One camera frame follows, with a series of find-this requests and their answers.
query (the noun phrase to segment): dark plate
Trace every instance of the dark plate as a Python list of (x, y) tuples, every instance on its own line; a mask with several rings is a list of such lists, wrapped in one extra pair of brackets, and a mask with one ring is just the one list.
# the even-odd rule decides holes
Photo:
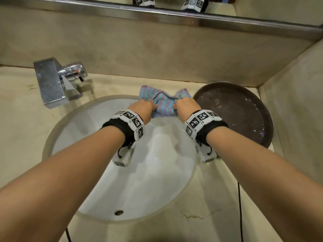
[(230, 82), (213, 82), (194, 97), (202, 109), (219, 115), (229, 128), (268, 148), (273, 138), (273, 122), (261, 100), (248, 89)]

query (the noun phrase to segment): chrome faucet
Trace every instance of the chrome faucet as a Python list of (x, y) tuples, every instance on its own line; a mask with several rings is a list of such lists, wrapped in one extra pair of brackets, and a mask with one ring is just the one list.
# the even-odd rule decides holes
[(62, 66), (54, 58), (34, 62), (43, 104), (49, 108), (64, 105), (82, 97), (82, 89), (76, 80), (84, 81), (87, 72), (81, 62)]

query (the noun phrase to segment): towel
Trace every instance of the towel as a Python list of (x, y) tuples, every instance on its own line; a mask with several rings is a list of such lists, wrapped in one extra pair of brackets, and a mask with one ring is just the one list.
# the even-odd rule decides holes
[(180, 89), (174, 96), (170, 96), (167, 92), (143, 85), (140, 89), (139, 98), (147, 101), (154, 100), (154, 104), (158, 104), (158, 108), (151, 113), (152, 118), (164, 116), (177, 116), (177, 110), (173, 109), (173, 104), (178, 99), (184, 97), (191, 98), (186, 88)]

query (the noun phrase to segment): forearm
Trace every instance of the forearm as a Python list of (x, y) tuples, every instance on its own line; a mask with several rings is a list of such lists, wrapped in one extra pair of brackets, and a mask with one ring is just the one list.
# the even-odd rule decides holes
[(284, 241), (323, 239), (323, 188), (292, 165), (242, 135), (218, 127), (207, 142)]
[(0, 241), (58, 241), (124, 141), (118, 128), (105, 127), (1, 189)]

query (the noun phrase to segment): white sink basin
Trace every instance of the white sink basin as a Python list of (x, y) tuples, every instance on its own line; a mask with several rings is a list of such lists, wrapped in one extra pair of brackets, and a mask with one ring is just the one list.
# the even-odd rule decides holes
[[(65, 116), (48, 137), (43, 156), (94, 133), (111, 115), (136, 101), (131, 96), (112, 98), (90, 102)], [(111, 161), (79, 211), (96, 219), (119, 221), (147, 216), (171, 202), (195, 167), (194, 144), (182, 127), (176, 117), (152, 119), (130, 165), (119, 167)]]

